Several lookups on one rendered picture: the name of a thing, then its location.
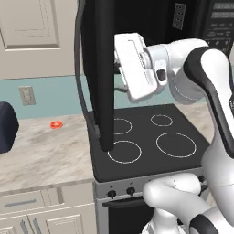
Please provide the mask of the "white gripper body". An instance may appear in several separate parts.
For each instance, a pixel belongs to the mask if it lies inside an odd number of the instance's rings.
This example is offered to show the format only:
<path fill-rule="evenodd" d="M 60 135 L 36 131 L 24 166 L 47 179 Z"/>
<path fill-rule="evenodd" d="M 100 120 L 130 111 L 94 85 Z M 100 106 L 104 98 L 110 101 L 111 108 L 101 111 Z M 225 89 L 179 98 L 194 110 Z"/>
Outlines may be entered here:
<path fill-rule="evenodd" d="M 141 101 L 158 88 L 145 48 L 143 37 L 137 33 L 114 36 L 115 58 L 131 101 Z"/>

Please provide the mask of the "black microwave oven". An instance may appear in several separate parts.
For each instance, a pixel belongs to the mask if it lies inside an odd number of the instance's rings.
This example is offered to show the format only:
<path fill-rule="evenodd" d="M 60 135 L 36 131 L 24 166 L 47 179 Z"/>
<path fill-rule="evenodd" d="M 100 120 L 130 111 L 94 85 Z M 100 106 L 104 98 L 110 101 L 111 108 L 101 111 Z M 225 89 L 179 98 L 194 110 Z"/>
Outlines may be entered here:
<path fill-rule="evenodd" d="M 228 55 L 234 44 L 234 0 L 86 0 L 84 53 L 96 47 L 96 8 L 105 3 L 114 5 L 114 32 L 137 32 L 148 46 L 201 38 Z"/>

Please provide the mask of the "black oven door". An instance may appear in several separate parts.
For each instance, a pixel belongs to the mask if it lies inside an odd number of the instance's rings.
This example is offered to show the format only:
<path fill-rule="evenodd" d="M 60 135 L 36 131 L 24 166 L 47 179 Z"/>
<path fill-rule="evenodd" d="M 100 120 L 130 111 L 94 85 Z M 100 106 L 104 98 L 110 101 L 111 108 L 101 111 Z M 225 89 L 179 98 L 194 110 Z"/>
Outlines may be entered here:
<path fill-rule="evenodd" d="M 109 234 L 141 234 L 151 220 L 154 209 L 144 206 L 108 208 Z"/>

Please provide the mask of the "beige base cupboard door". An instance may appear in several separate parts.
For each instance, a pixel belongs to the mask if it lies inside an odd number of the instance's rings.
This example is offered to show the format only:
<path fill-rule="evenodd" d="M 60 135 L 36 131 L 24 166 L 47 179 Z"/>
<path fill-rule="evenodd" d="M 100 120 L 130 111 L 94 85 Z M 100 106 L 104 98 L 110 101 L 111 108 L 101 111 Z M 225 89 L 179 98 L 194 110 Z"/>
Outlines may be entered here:
<path fill-rule="evenodd" d="M 24 216 L 0 219 L 0 234 L 24 234 L 20 227 L 20 221 L 22 219 L 27 225 L 27 221 Z"/>
<path fill-rule="evenodd" d="M 28 218 L 35 232 L 33 218 L 37 218 L 42 234 L 97 234 L 93 203 L 31 213 Z"/>

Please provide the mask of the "black hob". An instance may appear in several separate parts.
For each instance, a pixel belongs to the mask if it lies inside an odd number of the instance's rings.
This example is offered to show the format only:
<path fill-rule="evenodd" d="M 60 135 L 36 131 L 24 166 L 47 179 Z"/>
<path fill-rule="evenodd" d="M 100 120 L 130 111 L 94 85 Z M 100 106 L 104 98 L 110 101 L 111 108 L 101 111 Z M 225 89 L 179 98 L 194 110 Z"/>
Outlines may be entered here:
<path fill-rule="evenodd" d="M 114 148 L 90 137 L 93 174 L 100 182 L 200 167 L 209 142 L 174 104 L 116 109 Z"/>

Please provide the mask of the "silver oven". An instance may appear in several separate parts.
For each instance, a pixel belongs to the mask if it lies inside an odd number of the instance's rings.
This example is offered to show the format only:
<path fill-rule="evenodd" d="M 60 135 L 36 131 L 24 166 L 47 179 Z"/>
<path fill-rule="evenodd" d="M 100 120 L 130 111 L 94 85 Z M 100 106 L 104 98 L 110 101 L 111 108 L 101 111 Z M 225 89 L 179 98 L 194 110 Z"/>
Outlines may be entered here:
<path fill-rule="evenodd" d="M 173 176 L 176 173 L 194 173 L 197 177 L 204 175 L 200 166 L 176 168 L 174 166 L 162 165 L 148 169 L 144 173 L 140 170 L 134 169 L 130 171 L 125 168 L 121 170 L 112 169 L 108 175 L 102 176 L 94 173 L 98 234 L 109 234 L 108 208 L 102 205 L 104 202 L 131 197 L 142 197 L 144 185 L 147 182 L 163 176 Z M 131 186 L 135 188 L 135 193 L 132 196 L 126 193 L 126 189 Z M 110 190 L 116 191 L 114 198 L 108 197 Z"/>

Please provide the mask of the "dark blue rounded appliance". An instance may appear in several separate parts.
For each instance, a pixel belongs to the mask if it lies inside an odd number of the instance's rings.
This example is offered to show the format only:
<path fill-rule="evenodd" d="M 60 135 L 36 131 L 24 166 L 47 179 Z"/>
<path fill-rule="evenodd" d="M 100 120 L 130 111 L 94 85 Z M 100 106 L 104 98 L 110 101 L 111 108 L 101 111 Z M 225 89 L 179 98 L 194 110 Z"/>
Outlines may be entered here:
<path fill-rule="evenodd" d="M 14 108 L 6 101 L 0 101 L 0 154 L 11 150 L 19 128 Z"/>

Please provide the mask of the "beige drawer front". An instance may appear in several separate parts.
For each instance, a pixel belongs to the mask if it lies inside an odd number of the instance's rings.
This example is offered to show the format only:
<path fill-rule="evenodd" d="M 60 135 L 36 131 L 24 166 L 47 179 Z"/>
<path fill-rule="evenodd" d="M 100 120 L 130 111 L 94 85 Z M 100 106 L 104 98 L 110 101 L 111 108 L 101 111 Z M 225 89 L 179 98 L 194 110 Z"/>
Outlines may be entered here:
<path fill-rule="evenodd" d="M 20 202 L 24 200 L 37 199 L 36 203 L 16 207 L 4 207 L 7 203 Z M 38 191 L 26 192 L 21 194 L 7 195 L 0 197 L 0 214 L 12 213 L 17 211 L 49 207 L 63 203 L 61 191 L 56 188 L 42 189 Z"/>

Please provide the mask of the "beige wall cupboard door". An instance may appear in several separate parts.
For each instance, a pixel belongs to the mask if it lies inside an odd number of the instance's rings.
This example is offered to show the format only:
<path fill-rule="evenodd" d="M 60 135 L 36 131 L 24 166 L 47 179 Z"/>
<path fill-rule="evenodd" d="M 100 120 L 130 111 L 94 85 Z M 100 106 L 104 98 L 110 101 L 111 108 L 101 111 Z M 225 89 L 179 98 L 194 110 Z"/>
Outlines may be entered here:
<path fill-rule="evenodd" d="M 77 0 L 0 0 L 0 80 L 74 73 Z"/>

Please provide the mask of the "beige wall socket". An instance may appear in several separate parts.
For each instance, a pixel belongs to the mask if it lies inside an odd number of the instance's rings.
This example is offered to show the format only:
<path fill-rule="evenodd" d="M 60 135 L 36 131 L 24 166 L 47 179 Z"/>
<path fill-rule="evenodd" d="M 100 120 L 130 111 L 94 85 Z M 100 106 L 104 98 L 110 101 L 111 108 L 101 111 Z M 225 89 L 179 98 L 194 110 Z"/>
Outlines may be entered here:
<path fill-rule="evenodd" d="M 32 86 L 20 86 L 18 89 L 24 106 L 36 104 Z"/>

